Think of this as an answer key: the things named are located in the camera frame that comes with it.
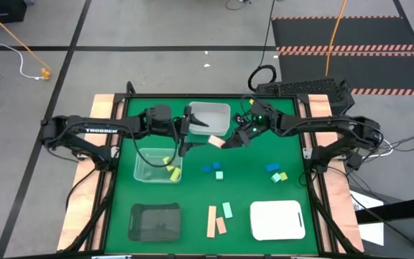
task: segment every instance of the gray concrete floor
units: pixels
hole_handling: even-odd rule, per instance
[[[414,29],[414,4],[401,2]],[[38,0],[29,6],[25,22],[8,27],[29,45],[68,46],[83,3]],[[252,1],[231,12],[223,0],[93,0],[78,45],[262,45],[270,4]],[[337,15],[340,6],[341,0],[284,0],[276,3],[273,15]],[[345,15],[396,14],[392,0],[348,1],[345,11]],[[14,44],[2,29],[0,42]],[[272,33],[268,43],[274,44]],[[63,52],[38,55],[54,70],[48,82],[21,77],[17,54],[0,52],[0,235],[65,57]],[[274,55],[267,52],[264,63],[278,66]],[[26,73],[38,74],[36,61],[24,56]],[[128,80],[140,93],[247,93],[248,75],[260,58],[261,52],[242,51],[76,52],[54,114],[87,116],[95,94],[122,92]],[[266,74],[257,78],[266,80]],[[387,140],[414,135],[414,96],[355,99],[350,114],[377,120]],[[413,146],[414,142],[403,148]],[[55,252],[74,171],[75,164],[41,152],[6,256]],[[414,198],[414,152],[394,152],[364,165],[357,174],[375,192]]]

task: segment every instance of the clear plastic container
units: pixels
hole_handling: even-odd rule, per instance
[[[193,101],[191,112],[208,127],[190,124],[190,132],[197,135],[224,136],[229,130],[231,107],[228,104]]]
[[[173,156],[173,148],[141,148],[140,153],[146,160],[155,165],[164,165],[164,158]],[[137,154],[135,159],[134,178],[144,183],[178,183],[181,180],[183,158],[177,155],[173,160],[171,166],[180,169],[180,176],[176,181],[171,181],[173,171],[169,171],[167,167],[156,168],[148,165]]]

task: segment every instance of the green table surface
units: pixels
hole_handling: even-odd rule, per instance
[[[135,115],[155,104],[168,104],[173,116],[180,116],[192,101],[226,103],[231,115],[241,113],[240,99],[132,99],[129,115]],[[275,108],[295,114],[292,99],[269,99]],[[231,122],[227,138],[237,125]],[[207,142],[207,136],[190,135],[188,140]],[[142,147],[173,147],[167,137],[151,136],[138,140]],[[174,254],[317,254],[316,234],[306,187],[298,183],[303,172],[303,158],[298,136],[276,137],[271,132],[252,140],[249,147],[221,150],[213,145],[191,149],[183,158],[180,183],[142,183],[134,179],[136,152],[132,140],[122,144],[116,190],[114,194],[106,253],[174,253]],[[224,180],[215,173],[204,173],[202,165],[218,161]],[[265,170],[279,163],[288,180],[271,181]],[[249,208],[254,201],[296,200],[300,203],[305,225],[301,240],[257,241],[252,236]],[[233,217],[225,219],[227,233],[207,238],[208,207],[217,206],[217,217],[223,216],[221,204],[229,202]],[[181,208],[181,234],[174,242],[135,242],[128,238],[130,209],[133,204],[171,204]]]

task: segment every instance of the orange striped tape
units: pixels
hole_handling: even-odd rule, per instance
[[[284,46],[277,51],[327,51],[328,46]],[[414,45],[335,45],[331,51],[414,51]]]
[[[414,89],[353,88],[351,94],[414,96]]]
[[[281,51],[279,52],[279,55],[327,55],[328,52],[326,51]],[[378,52],[332,52],[330,53],[330,56],[364,56],[364,57],[414,57],[414,53],[378,53]]]
[[[402,18],[398,15],[381,15],[381,16],[345,16],[342,19],[368,19],[368,18]],[[272,20],[277,19],[338,19],[335,16],[328,17],[273,17]]]

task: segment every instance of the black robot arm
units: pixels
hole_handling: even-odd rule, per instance
[[[352,168],[358,169],[362,157],[353,150],[358,148],[376,150],[382,142],[380,125],[365,117],[346,115],[334,117],[300,118],[276,110],[263,100],[254,99],[251,109],[243,115],[236,114],[239,125],[222,149],[250,145],[252,139],[270,130],[279,137],[290,137],[304,132],[337,132],[341,137],[328,146],[306,150],[305,158],[317,172],[325,172],[332,158],[339,155],[349,157]]]
[[[94,145],[77,135],[80,133],[118,134],[122,137],[140,140],[148,135],[171,137],[180,144],[178,155],[184,156],[193,146],[185,142],[190,123],[207,126],[197,120],[187,106],[183,116],[172,118],[168,105],[156,105],[145,109],[137,116],[123,119],[97,119],[79,116],[57,116],[41,122],[41,142],[48,149],[66,147],[76,157],[87,156],[98,169],[106,169],[112,164],[111,147]]]

